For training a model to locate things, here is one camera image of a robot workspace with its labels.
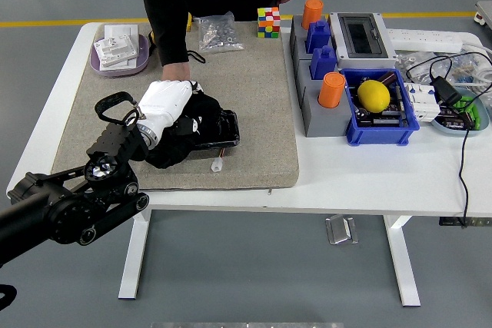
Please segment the person's right hand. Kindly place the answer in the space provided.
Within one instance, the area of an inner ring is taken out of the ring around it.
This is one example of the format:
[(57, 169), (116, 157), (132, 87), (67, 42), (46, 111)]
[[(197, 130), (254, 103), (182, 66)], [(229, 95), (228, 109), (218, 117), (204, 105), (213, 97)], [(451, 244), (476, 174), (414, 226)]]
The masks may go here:
[(162, 66), (162, 81), (189, 81), (191, 70), (189, 62), (170, 63)]

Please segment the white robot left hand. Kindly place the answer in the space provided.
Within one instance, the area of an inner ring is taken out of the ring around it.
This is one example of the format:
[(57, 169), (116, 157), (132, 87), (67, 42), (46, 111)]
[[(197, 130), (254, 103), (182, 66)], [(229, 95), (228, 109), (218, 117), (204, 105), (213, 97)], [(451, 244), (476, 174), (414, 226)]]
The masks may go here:
[(195, 91), (203, 91), (196, 81), (152, 82), (138, 104), (141, 132), (159, 141), (163, 130), (173, 126), (181, 116)]

